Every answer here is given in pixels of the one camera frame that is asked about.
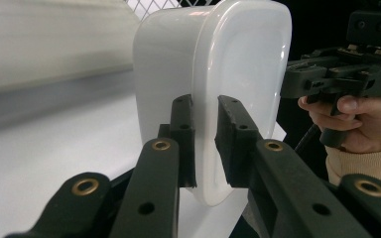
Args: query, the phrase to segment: wire mesh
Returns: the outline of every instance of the wire mesh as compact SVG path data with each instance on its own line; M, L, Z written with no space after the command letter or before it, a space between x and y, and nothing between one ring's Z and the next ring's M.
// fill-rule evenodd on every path
M148 15L161 9L188 6L206 6L213 0L125 0L129 7L142 21Z

